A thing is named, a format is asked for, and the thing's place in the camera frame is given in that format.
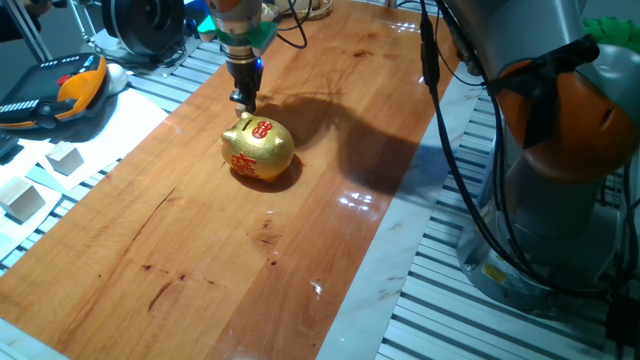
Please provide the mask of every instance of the metal bracket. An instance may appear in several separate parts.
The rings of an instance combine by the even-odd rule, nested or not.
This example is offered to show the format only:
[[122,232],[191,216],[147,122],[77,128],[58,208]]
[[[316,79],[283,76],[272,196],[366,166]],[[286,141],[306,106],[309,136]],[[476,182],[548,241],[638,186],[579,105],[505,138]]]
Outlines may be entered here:
[[20,2],[20,0],[4,0],[4,4],[36,61],[38,61],[38,63],[45,63],[52,60],[53,57],[51,53],[42,41],[27,10],[22,6],[22,2]]
[[[91,21],[91,16],[89,15],[89,11],[87,10],[87,4],[76,3],[75,0],[69,0],[69,7],[73,12],[73,16],[76,18],[76,23],[78,23],[78,28],[80,29],[80,35],[82,39],[91,47],[95,45],[96,29],[93,27],[93,22]],[[82,18],[80,17],[80,12],[84,16],[84,21],[87,23],[87,27],[89,31],[84,27]]]

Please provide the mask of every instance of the white block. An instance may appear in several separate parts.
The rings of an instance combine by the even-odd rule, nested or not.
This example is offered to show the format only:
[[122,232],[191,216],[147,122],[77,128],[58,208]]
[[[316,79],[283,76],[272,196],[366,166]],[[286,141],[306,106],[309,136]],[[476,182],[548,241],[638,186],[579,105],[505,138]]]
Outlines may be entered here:
[[66,176],[71,175],[84,162],[78,149],[64,141],[59,142],[45,157],[53,170]]
[[27,221],[45,204],[31,183],[14,177],[0,188],[0,206],[20,223]]

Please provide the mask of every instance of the wood grain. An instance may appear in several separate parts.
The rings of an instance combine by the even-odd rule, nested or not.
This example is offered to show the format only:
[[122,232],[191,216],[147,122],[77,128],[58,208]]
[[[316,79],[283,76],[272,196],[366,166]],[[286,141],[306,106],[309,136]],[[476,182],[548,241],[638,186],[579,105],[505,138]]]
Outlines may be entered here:
[[71,359],[313,358],[434,113],[419,14],[334,8],[264,56],[258,114],[296,142],[276,183],[222,160],[223,68],[0,278],[0,317]]

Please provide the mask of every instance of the white tile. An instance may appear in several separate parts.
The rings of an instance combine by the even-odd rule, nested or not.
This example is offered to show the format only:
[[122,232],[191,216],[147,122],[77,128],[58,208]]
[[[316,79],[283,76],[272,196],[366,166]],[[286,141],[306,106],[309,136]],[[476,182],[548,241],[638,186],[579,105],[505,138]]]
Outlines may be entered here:
[[60,353],[0,319],[0,354],[11,360],[66,360]]
[[69,210],[63,208],[62,206],[58,206],[57,208],[53,209],[53,213],[60,217],[67,215],[67,212],[69,212]]
[[111,164],[109,164],[107,167],[105,167],[103,170],[107,173],[111,172],[111,170],[113,170],[114,167],[116,167],[116,165],[118,165],[119,161],[114,161]]
[[20,260],[20,258],[22,257],[22,253],[19,251],[12,251],[11,254],[9,254],[9,256],[7,256],[3,261],[2,261],[2,265],[6,266],[6,267],[12,267],[13,265],[15,265],[15,263],[18,262],[18,260]]
[[[460,65],[457,73],[466,76],[463,72],[466,73],[466,69]],[[442,112],[454,151],[481,92],[481,89],[452,80],[444,94]],[[441,148],[434,117],[412,160],[411,170],[405,174],[347,292],[318,359],[371,359],[376,356],[447,177],[449,168],[443,153],[438,150]]]
[[44,222],[42,222],[42,224],[40,224],[40,226],[38,226],[38,230],[46,233],[47,231],[51,230],[57,223],[58,218],[49,216],[44,220]]
[[29,240],[31,240],[33,242],[38,242],[38,240],[40,240],[41,238],[42,238],[42,235],[33,233],[33,234],[29,235],[29,237],[27,239],[29,239]]
[[90,178],[85,179],[84,183],[93,187],[93,186],[98,185],[99,181],[100,180],[97,180],[97,179],[94,179],[93,177],[90,177]]
[[73,200],[75,200],[76,202],[80,201],[85,195],[87,195],[89,193],[89,188],[86,188],[82,185],[78,185],[76,187],[74,187],[73,189],[71,189],[69,192],[67,192],[65,195],[69,196],[70,198],[72,198]]
[[72,203],[69,200],[62,200],[62,202],[60,203],[60,207],[67,209],[67,210],[71,210],[71,208],[73,207],[73,205],[75,205],[74,203]]
[[20,243],[20,246],[22,246],[23,248],[25,248],[27,250],[31,249],[31,247],[33,245],[35,245],[35,243],[33,241],[29,240],[29,239],[27,239],[27,240],[25,240],[25,241]]

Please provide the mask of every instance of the red chinese character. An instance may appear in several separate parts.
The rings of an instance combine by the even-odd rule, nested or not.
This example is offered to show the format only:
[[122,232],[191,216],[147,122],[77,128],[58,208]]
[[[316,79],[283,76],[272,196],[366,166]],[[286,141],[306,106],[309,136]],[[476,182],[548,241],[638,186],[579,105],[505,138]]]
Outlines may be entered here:
[[267,133],[271,129],[273,129],[273,124],[268,121],[260,121],[258,123],[258,126],[253,129],[251,134],[253,134],[253,137],[256,139],[262,139],[263,137],[267,136]]
[[236,171],[243,175],[255,178],[259,177],[258,175],[256,175],[256,169],[253,167],[253,165],[255,164],[255,160],[244,157],[243,153],[240,153],[240,155],[231,156],[231,166],[233,166]]

